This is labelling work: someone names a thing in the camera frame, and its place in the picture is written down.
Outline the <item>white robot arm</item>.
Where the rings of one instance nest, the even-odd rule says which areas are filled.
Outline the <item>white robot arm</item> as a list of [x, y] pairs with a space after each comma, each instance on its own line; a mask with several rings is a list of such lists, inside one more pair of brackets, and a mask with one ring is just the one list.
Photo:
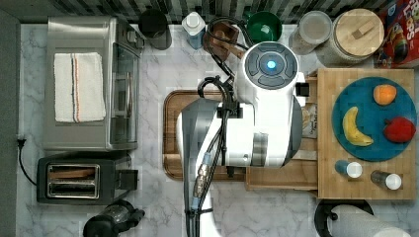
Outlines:
[[218, 165], [283, 167], [295, 156], [302, 137], [296, 84], [302, 79], [288, 47], [263, 41], [244, 53], [235, 76], [199, 84], [199, 98], [181, 110], [176, 124], [188, 237], [220, 237], [210, 197]]

